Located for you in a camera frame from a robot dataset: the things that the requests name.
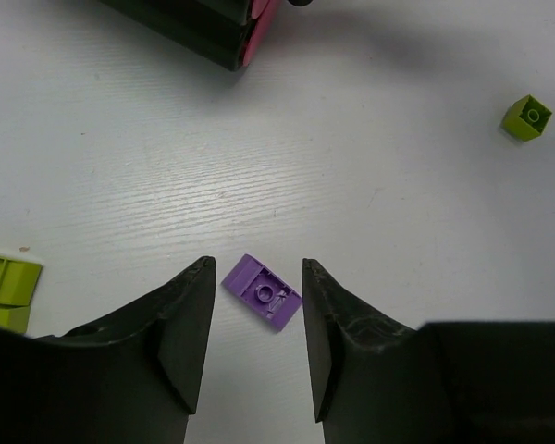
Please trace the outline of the purple curved lego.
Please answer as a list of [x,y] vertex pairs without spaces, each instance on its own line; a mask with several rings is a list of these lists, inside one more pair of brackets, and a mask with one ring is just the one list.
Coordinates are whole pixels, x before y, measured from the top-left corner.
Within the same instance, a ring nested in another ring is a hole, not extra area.
[[277,332],[302,307],[300,294],[249,254],[244,254],[228,272],[222,286]]

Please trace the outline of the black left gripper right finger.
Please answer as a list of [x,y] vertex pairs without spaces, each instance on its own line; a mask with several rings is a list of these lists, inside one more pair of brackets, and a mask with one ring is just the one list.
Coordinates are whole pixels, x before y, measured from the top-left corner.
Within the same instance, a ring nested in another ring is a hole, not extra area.
[[555,322],[409,328],[302,263],[314,416],[328,443],[555,443]]

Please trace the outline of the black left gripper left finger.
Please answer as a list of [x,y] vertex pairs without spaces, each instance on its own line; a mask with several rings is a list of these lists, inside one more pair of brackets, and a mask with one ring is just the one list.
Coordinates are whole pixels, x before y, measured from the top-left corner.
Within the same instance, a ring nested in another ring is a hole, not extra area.
[[0,443],[180,443],[196,412],[216,262],[61,337],[0,327]]

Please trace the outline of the lime lego near left arm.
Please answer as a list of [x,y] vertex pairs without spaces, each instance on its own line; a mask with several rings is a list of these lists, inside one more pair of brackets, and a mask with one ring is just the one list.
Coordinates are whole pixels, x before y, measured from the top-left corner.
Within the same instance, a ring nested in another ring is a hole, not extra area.
[[27,332],[31,300],[42,273],[40,264],[0,256],[0,327]]

